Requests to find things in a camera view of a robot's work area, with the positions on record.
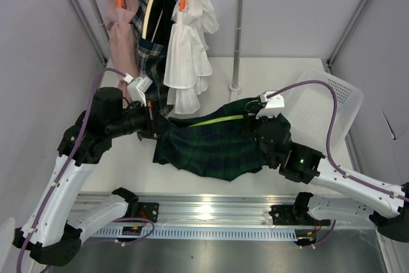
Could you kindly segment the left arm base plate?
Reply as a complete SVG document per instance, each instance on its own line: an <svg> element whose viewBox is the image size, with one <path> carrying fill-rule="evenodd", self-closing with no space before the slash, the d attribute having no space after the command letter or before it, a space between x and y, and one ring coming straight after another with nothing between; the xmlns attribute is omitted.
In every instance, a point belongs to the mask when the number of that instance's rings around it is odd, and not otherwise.
<svg viewBox="0 0 409 273"><path fill-rule="evenodd" d="M159 207L159 203L139 202L137 209L128 209L123 218L145 218L156 223Z"/></svg>

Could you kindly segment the green plastic hanger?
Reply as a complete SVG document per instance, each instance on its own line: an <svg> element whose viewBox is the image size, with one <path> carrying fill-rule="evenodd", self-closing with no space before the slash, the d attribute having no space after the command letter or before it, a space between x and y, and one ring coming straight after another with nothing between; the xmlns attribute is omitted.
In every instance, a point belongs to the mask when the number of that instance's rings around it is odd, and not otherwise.
<svg viewBox="0 0 409 273"><path fill-rule="evenodd" d="M232 116L224 116L220 118L214 118L206 121L202 121L200 123L195 123L193 125L190 125L190 127L198 127L198 126L203 126L203 125L212 125L215 123L221 123L225 121L232 121L232 120L242 120L244 118L243 115L232 115Z"/></svg>

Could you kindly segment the white plastic basket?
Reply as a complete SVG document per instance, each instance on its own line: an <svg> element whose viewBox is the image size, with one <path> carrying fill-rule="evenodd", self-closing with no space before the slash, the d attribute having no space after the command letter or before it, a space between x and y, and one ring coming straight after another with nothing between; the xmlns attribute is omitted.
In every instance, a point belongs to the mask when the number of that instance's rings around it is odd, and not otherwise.
<svg viewBox="0 0 409 273"><path fill-rule="evenodd" d="M362 105L364 94L352 84L324 71L308 70L298 82L317 80L328 84L332 90L321 84L299 86L282 94L285 107L284 117L291 124L291 138L294 142L327 153L327 134L336 94L336 117L330 135L330 152L338 151Z"/></svg>

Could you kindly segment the dark green plaid skirt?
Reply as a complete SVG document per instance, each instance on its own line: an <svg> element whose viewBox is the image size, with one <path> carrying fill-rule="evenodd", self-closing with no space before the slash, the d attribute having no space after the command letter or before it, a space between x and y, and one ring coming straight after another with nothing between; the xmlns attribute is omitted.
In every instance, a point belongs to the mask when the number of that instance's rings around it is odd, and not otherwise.
<svg viewBox="0 0 409 273"><path fill-rule="evenodd" d="M153 162L228 182L243 174L261 171L264 161L255 138L245 133L244 118L190 127L224 116L256 115L260 108L256 98L244 98L224 104L206 116L170 118L176 128L157 139Z"/></svg>

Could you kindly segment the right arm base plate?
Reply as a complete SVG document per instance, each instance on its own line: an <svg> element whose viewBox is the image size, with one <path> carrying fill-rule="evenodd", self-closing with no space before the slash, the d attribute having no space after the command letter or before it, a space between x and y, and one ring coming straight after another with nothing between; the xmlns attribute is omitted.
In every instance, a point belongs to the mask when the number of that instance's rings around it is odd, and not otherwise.
<svg viewBox="0 0 409 273"><path fill-rule="evenodd" d="M296 205L272 205L268 213L278 226L330 226L329 219L317 220L308 214L307 207Z"/></svg>

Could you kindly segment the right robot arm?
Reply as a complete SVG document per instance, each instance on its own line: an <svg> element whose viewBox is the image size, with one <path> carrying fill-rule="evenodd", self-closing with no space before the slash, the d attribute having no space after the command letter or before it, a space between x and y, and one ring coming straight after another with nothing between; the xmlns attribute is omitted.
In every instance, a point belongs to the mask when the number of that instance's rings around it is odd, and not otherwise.
<svg viewBox="0 0 409 273"><path fill-rule="evenodd" d="M298 194L293 219L352 221L362 219L391 240L408 242L408 184L396 185L342 168L328 155L292 141L290 124L281 114L273 118L244 117L245 131L252 134L264 165L285 179L324 187L344 195L339 201L309 192Z"/></svg>

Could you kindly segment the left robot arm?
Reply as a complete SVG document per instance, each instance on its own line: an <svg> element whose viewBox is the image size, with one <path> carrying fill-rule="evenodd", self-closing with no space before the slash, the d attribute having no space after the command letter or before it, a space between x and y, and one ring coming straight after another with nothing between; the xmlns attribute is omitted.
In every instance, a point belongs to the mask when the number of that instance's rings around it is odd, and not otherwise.
<svg viewBox="0 0 409 273"><path fill-rule="evenodd" d="M139 211L139 197L125 188L114 190L78 218L68 216L113 139L131 134L156 139L172 128L167 118L141 102L123 107L123 93L118 88L95 90L87 109L64 132L47 188L30 220L15 230L13 245L29 251L30 258L39 264L63 267L105 225L117 220L147 222Z"/></svg>

